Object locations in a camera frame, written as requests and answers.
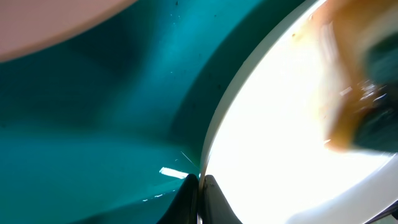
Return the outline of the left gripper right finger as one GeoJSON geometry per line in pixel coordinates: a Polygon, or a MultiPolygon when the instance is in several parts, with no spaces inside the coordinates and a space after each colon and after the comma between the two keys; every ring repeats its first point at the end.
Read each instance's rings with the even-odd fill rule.
{"type": "Polygon", "coordinates": [[[206,175],[204,178],[201,218],[203,224],[242,224],[212,175],[206,175]]]}

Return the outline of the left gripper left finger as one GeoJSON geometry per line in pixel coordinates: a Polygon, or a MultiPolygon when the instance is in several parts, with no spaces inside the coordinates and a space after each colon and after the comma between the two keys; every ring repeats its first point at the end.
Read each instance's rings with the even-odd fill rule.
{"type": "Polygon", "coordinates": [[[157,224],[197,224],[198,185],[196,175],[188,174],[157,224]]]}

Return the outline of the white plate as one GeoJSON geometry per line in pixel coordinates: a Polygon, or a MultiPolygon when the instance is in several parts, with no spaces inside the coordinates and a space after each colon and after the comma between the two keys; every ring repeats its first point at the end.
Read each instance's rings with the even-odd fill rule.
{"type": "Polygon", "coordinates": [[[397,152],[330,149],[335,51],[305,1],[257,45],[209,125],[201,175],[243,223],[367,223],[397,202],[397,152]]]}
{"type": "Polygon", "coordinates": [[[1,62],[97,26],[136,0],[1,0],[1,62]]]}

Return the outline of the green yellow sponge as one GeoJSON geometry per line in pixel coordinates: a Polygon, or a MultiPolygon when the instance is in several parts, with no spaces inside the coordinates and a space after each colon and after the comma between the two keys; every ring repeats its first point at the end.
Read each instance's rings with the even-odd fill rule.
{"type": "Polygon", "coordinates": [[[326,1],[317,14],[343,82],[326,145],[396,153],[397,0],[326,1]]]}

